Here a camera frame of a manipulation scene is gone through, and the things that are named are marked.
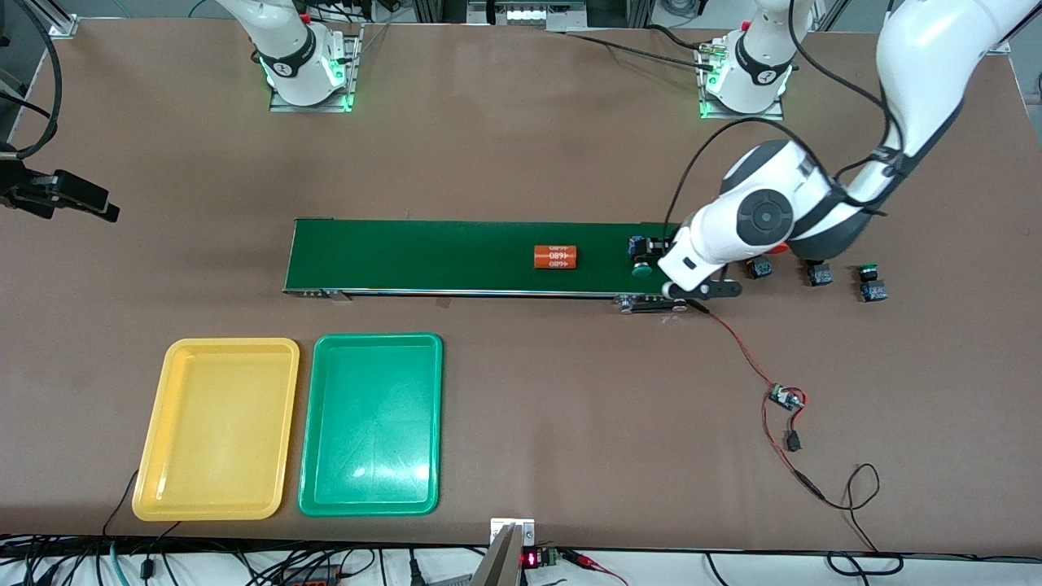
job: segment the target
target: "brown table surface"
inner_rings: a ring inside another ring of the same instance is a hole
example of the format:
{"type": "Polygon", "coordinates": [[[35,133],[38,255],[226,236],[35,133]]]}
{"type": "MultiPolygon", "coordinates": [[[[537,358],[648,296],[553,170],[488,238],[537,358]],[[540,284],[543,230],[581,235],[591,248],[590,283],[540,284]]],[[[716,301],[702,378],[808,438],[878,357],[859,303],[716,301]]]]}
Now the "brown table surface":
{"type": "MultiPolygon", "coordinates": [[[[684,56],[658,33],[602,34],[684,56]]],[[[829,33],[807,46],[874,87],[873,44],[829,33]]],[[[720,125],[699,120],[690,70],[525,28],[403,25],[366,55],[356,112],[276,115],[232,21],[88,21],[57,47],[61,124],[30,166],[108,188],[123,214],[0,214],[0,531],[99,532],[138,465],[175,340],[284,336],[303,363],[281,508],[179,534],[480,543],[489,518],[530,516],[540,539],[573,545],[862,547],[786,472],[761,432],[764,385],[701,314],[280,293],[298,216],[661,220],[720,125]],[[445,341],[437,510],[305,518],[311,348],[327,333],[402,331],[445,341]]],[[[879,133],[872,106],[807,67],[786,112],[830,169],[879,133]]],[[[19,145],[41,128],[27,118],[19,145]]],[[[677,217],[772,137],[724,135],[677,217]]],[[[837,283],[809,288],[786,255],[741,298],[712,303],[771,376],[811,395],[799,468],[839,499],[855,464],[878,467],[883,490],[859,520],[882,548],[1042,553],[1040,185],[1009,60],[988,57],[890,217],[833,262],[837,283]],[[848,267],[866,262],[890,300],[859,301],[848,267]]],[[[166,527],[127,506],[111,531],[166,527]]]]}

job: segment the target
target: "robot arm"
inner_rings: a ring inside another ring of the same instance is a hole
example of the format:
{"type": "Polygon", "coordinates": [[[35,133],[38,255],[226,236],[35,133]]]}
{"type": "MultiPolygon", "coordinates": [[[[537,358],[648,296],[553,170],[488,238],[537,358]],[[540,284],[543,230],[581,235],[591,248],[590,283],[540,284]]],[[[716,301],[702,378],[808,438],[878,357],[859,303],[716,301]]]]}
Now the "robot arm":
{"type": "Polygon", "coordinates": [[[716,200],[684,220],[659,266],[693,291],[725,264],[783,242],[808,260],[846,250],[954,121],[981,58],[1038,6],[1038,0],[904,2],[876,47],[879,80],[899,125],[891,124],[883,148],[899,155],[866,164],[846,187],[795,143],[763,143],[731,167],[716,200]]]}
{"type": "Polygon", "coordinates": [[[287,102],[314,105],[345,84],[344,34],[304,24],[293,0],[217,1],[246,29],[269,83],[287,102]]]}

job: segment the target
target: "black clamp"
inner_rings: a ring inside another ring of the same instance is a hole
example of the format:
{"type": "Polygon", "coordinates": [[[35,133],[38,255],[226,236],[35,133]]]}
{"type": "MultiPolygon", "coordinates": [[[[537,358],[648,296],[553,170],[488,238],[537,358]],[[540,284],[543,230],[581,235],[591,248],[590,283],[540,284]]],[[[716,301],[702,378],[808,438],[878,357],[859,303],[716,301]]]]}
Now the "black clamp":
{"type": "MultiPolygon", "coordinates": [[[[0,150],[9,149],[0,145],[0,150]]],[[[47,175],[19,160],[0,160],[0,204],[50,220],[59,207],[71,207],[106,222],[120,217],[108,202],[108,190],[63,169],[47,175]]]]}
{"type": "Polygon", "coordinates": [[[742,284],[737,280],[706,280],[694,291],[680,289],[675,283],[670,284],[669,295],[619,295],[615,303],[624,314],[649,314],[686,312],[690,308],[699,309],[698,301],[718,297],[738,297],[742,294],[742,284]]]}

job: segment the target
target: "black cable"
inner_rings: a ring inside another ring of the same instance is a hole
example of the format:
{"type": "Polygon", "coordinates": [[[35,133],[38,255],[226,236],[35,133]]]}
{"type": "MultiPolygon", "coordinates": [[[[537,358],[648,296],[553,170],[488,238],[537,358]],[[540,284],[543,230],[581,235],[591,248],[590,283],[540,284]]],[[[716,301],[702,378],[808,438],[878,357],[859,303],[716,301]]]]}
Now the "black cable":
{"type": "Polygon", "coordinates": [[[31,104],[31,103],[23,100],[22,98],[19,98],[17,96],[11,96],[10,94],[7,94],[5,92],[0,92],[0,100],[7,100],[8,102],[16,103],[16,104],[18,104],[18,105],[20,105],[22,107],[27,107],[27,108],[31,109],[32,112],[35,112],[40,116],[43,116],[44,118],[50,119],[50,117],[51,117],[51,113],[49,113],[46,109],[40,107],[39,105],[31,104]]]}
{"type": "Polygon", "coordinates": [[[116,513],[120,512],[120,508],[123,507],[123,503],[127,499],[127,494],[130,493],[130,487],[133,486],[133,481],[137,480],[137,479],[138,479],[138,470],[134,470],[133,473],[130,474],[130,480],[127,481],[126,488],[123,489],[123,496],[120,496],[120,503],[118,505],[116,505],[116,508],[113,509],[111,514],[109,514],[108,518],[105,519],[105,524],[101,526],[101,536],[102,537],[108,537],[108,523],[113,522],[113,519],[116,518],[116,513]]]}
{"type": "Polygon", "coordinates": [[[174,570],[170,567],[170,562],[167,561],[167,553],[159,552],[159,556],[163,557],[163,565],[167,568],[167,576],[170,577],[170,582],[173,583],[174,586],[181,586],[177,583],[177,577],[174,576],[174,570]]]}
{"type": "Polygon", "coordinates": [[[61,581],[59,586],[70,586],[72,584],[72,579],[74,576],[76,576],[76,570],[79,569],[79,565],[83,563],[83,560],[85,559],[86,559],[86,552],[84,551],[82,554],[79,555],[78,558],[76,558],[76,563],[72,564],[72,569],[69,570],[69,576],[65,577],[65,580],[61,581]]]}
{"type": "Polygon", "coordinates": [[[383,586],[388,586],[388,575],[387,571],[383,569],[383,550],[380,548],[377,550],[377,552],[379,552],[380,554],[380,579],[383,580],[383,586]]]}
{"type": "Polygon", "coordinates": [[[850,472],[850,475],[847,478],[846,488],[843,490],[844,498],[847,499],[847,503],[849,503],[849,505],[840,505],[840,504],[833,503],[832,500],[829,500],[828,497],[825,496],[825,494],[823,492],[821,492],[821,489],[819,489],[817,486],[815,486],[815,484],[811,481],[811,479],[809,479],[807,477],[807,474],[804,474],[803,472],[800,472],[796,468],[792,468],[792,473],[793,473],[793,475],[796,477],[796,480],[798,480],[799,483],[802,484],[803,487],[807,488],[811,492],[811,494],[813,494],[815,497],[818,498],[818,500],[821,500],[822,503],[824,503],[825,505],[832,507],[833,509],[837,509],[839,511],[846,511],[850,515],[850,520],[853,522],[854,529],[858,531],[858,537],[866,545],[868,545],[869,547],[871,547],[873,552],[875,552],[875,553],[879,552],[879,550],[875,546],[875,543],[873,543],[872,540],[868,537],[868,534],[865,533],[865,530],[863,530],[861,528],[861,524],[858,522],[858,517],[854,515],[854,511],[859,511],[861,509],[864,509],[869,503],[872,502],[873,498],[876,497],[876,495],[879,494],[879,488],[880,488],[879,472],[878,472],[878,470],[875,469],[875,466],[873,466],[872,464],[869,464],[869,463],[859,464],[853,469],[853,472],[850,472]],[[862,470],[864,470],[866,468],[868,468],[869,470],[871,470],[872,471],[872,475],[875,478],[875,489],[872,491],[871,494],[868,495],[868,497],[866,497],[860,504],[854,505],[853,504],[853,494],[852,494],[852,492],[850,490],[850,485],[853,483],[853,479],[855,479],[858,477],[858,474],[862,470]]]}
{"type": "Polygon", "coordinates": [[[883,112],[883,117],[884,119],[886,119],[888,127],[889,125],[893,124],[894,131],[897,132],[897,144],[898,144],[897,156],[899,157],[900,153],[904,151],[904,132],[901,130],[901,127],[897,123],[897,120],[894,119],[894,115],[890,111],[890,106],[888,106],[886,103],[883,102],[883,100],[873,96],[860,86],[851,83],[850,81],[847,81],[846,79],[840,77],[839,75],[836,75],[832,71],[828,71],[827,69],[824,68],[824,66],[815,60],[814,57],[812,57],[807,52],[805,49],[803,49],[803,45],[800,44],[799,39],[796,38],[796,29],[793,26],[793,7],[795,6],[795,4],[796,0],[789,0],[789,36],[792,39],[793,45],[796,46],[796,51],[798,51],[799,54],[802,55],[804,59],[807,59],[807,63],[811,64],[811,67],[821,72],[825,77],[832,79],[833,81],[836,81],[840,86],[843,86],[847,90],[850,90],[851,92],[854,92],[855,94],[860,95],[866,100],[872,102],[872,104],[874,104],[883,112]]]}
{"type": "Polygon", "coordinates": [[[366,571],[367,569],[369,569],[369,568],[373,567],[373,564],[374,564],[374,563],[376,563],[376,553],[375,553],[375,552],[373,552],[372,550],[369,550],[369,555],[370,555],[371,557],[369,558],[369,563],[368,563],[368,564],[364,565],[364,566],[362,567],[362,569],[359,569],[359,570],[355,570],[355,571],[344,571],[344,562],[346,562],[346,561],[347,561],[347,558],[351,557],[351,554],[353,554],[353,553],[354,553],[354,552],[356,552],[356,551],[357,551],[357,550],[351,550],[350,552],[348,552],[348,553],[347,553],[347,556],[344,556],[344,559],[343,559],[343,560],[341,560],[341,562],[340,562],[340,578],[341,578],[342,580],[343,580],[343,579],[346,579],[346,578],[352,578],[352,577],[355,577],[355,576],[358,576],[358,575],[359,575],[359,573],[362,573],[363,571],[366,571]]]}
{"type": "Polygon", "coordinates": [[[662,26],[661,24],[649,24],[649,25],[645,26],[644,28],[646,28],[648,30],[658,30],[659,32],[662,32],[663,34],[665,34],[666,36],[668,36],[669,40],[672,41],[673,43],[676,43],[677,45],[684,47],[685,49],[691,49],[692,51],[697,51],[699,45],[704,45],[704,44],[709,43],[709,41],[701,41],[699,43],[688,43],[687,41],[685,41],[685,40],[680,39],[679,36],[673,34],[672,30],[666,28],[665,26],[662,26]]]}
{"type": "Polygon", "coordinates": [[[716,564],[713,562],[713,554],[705,552],[705,561],[710,562],[710,569],[713,570],[713,578],[717,579],[717,582],[720,583],[720,586],[729,586],[727,582],[724,581],[723,577],[720,576],[720,570],[716,568],[716,564]]]}
{"type": "Polygon", "coordinates": [[[962,558],[971,562],[992,562],[996,560],[1017,560],[1042,564],[1042,558],[1032,556],[974,556],[973,554],[951,554],[954,558],[962,558]]]}
{"type": "Polygon", "coordinates": [[[773,126],[773,127],[777,128],[778,130],[782,130],[786,136],[788,136],[790,139],[792,139],[792,141],[794,143],[796,143],[797,145],[799,145],[799,147],[802,148],[803,151],[807,152],[807,155],[809,157],[811,157],[811,162],[814,163],[814,165],[817,166],[819,169],[821,169],[821,172],[825,173],[825,175],[827,176],[827,171],[825,170],[824,165],[821,164],[821,161],[818,158],[818,155],[814,153],[814,150],[812,150],[811,147],[807,143],[804,143],[803,140],[800,139],[795,132],[793,132],[789,128],[785,127],[785,125],[783,125],[782,123],[776,122],[774,120],[767,120],[765,118],[753,118],[753,117],[739,118],[738,120],[731,120],[730,122],[728,122],[728,123],[724,124],[723,126],[717,128],[717,130],[715,132],[713,132],[712,135],[710,135],[710,138],[706,139],[704,143],[702,143],[702,146],[698,147],[697,151],[695,151],[694,156],[692,156],[691,161],[688,162],[688,166],[684,168],[684,173],[680,175],[680,180],[679,180],[679,182],[676,184],[676,191],[673,192],[673,199],[670,200],[670,202],[669,202],[669,209],[666,210],[666,219],[663,220],[663,222],[662,222],[662,239],[663,239],[663,242],[668,242],[668,238],[667,237],[668,237],[668,233],[669,233],[669,219],[673,215],[673,209],[676,207],[676,201],[680,197],[680,191],[684,190],[684,184],[687,182],[687,180],[688,180],[688,174],[691,173],[692,167],[695,166],[695,162],[697,162],[698,157],[701,156],[702,151],[704,151],[705,148],[709,147],[710,144],[713,143],[713,141],[715,141],[717,137],[719,137],[720,135],[722,135],[728,128],[731,128],[734,126],[738,126],[739,124],[745,124],[745,123],[748,123],[748,122],[755,122],[755,123],[759,123],[759,124],[767,124],[768,126],[773,126]]]}
{"type": "Polygon", "coordinates": [[[828,569],[846,578],[860,578],[864,586],[871,586],[868,583],[868,577],[870,576],[873,577],[893,576],[899,572],[900,570],[904,569],[904,558],[902,556],[893,554],[892,556],[888,556],[887,559],[896,560],[897,565],[890,569],[865,569],[861,567],[861,564],[858,563],[858,560],[855,560],[853,556],[847,554],[846,552],[828,552],[827,554],[825,554],[825,563],[828,564],[828,569]],[[853,569],[852,570],[840,569],[836,565],[836,562],[834,561],[834,559],[837,557],[845,559],[847,562],[850,563],[851,566],[853,566],[853,569]]]}
{"type": "Polygon", "coordinates": [[[684,59],[677,59],[674,57],[667,57],[666,55],[660,55],[656,53],[649,53],[648,51],[642,51],[640,49],[634,49],[632,47],[626,47],[625,45],[619,45],[618,43],[612,43],[611,41],[604,41],[601,39],[594,39],[593,36],[586,36],[584,34],[572,34],[565,33],[565,36],[570,36],[572,39],[581,39],[584,41],[589,41],[591,43],[597,43],[598,45],[603,45],[605,47],[611,47],[613,49],[618,49],[620,51],[626,51],[628,53],[634,53],[635,55],[641,55],[643,57],[648,57],[651,59],[659,59],[661,62],[683,65],[685,67],[693,67],[695,69],[702,69],[705,71],[711,71],[713,66],[709,64],[697,64],[695,62],[687,62],[684,59]]]}
{"type": "Polygon", "coordinates": [[[23,13],[25,13],[25,16],[29,17],[32,27],[36,29],[41,39],[44,40],[44,47],[47,48],[47,54],[51,59],[51,70],[54,74],[54,101],[51,104],[51,113],[47,119],[47,126],[44,128],[43,135],[36,139],[36,142],[33,143],[32,146],[15,151],[16,158],[22,160],[28,158],[39,152],[40,149],[44,148],[44,146],[54,138],[54,133],[57,132],[58,112],[61,109],[61,65],[58,63],[58,52],[54,48],[54,43],[51,42],[51,35],[47,32],[47,29],[44,28],[40,19],[36,18],[35,13],[29,8],[29,6],[25,3],[25,0],[15,0],[15,3],[18,4],[18,7],[21,8],[23,13]]]}
{"type": "Polygon", "coordinates": [[[94,572],[98,578],[98,586],[105,586],[105,583],[101,580],[101,546],[99,545],[94,551],[94,572]]]}

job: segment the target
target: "mounting plate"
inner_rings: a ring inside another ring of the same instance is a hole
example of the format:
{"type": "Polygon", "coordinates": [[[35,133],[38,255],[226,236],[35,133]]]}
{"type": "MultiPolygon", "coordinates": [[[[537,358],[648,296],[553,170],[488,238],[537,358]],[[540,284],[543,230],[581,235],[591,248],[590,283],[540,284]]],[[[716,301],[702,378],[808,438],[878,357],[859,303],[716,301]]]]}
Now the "mounting plate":
{"type": "Polygon", "coordinates": [[[536,544],[536,519],[514,519],[514,518],[494,518],[489,523],[489,543],[491,544],[496,540],[496,536],[499,535],[499,530],[503,529],[503,526],[508,524],[519,524],[521,530],[524,532],[524,546],[530,547],[536,544]]]}
{"type": "Polygon", "coordinates": [[[782,109],[782,94],[785,93],[785,83],[788,80],[789,75],[792,74],[792,68],[784,75],[785,80],[782,81],[782,87],[778,90],[777,97],[774,98],[774,103],[770,105],[764,112],[760,114],[741,114],[730,109],[729,107],[723,105],[723,102],[719,98],[714,96],[712,93],[705,90],[706,86],[712,86],[717,82],[717,77],[722,75],[723,67],[726,65],[727,55],[726,47],[723,39],[714,39],[713,43],[710,44],[714,51],[711,53],[703,53],[702,51],[694,51],[695,62],[699,64],[706,64],[713,66],[715,69],[713,71],[698,70],[698,111],[699,116],[704,119],[715,119],[715,120],[731,120],[736,118],[746,118],[749,116],[756,116],[764,118],[766,120],[785,120],[784,112],[782,109]]]}

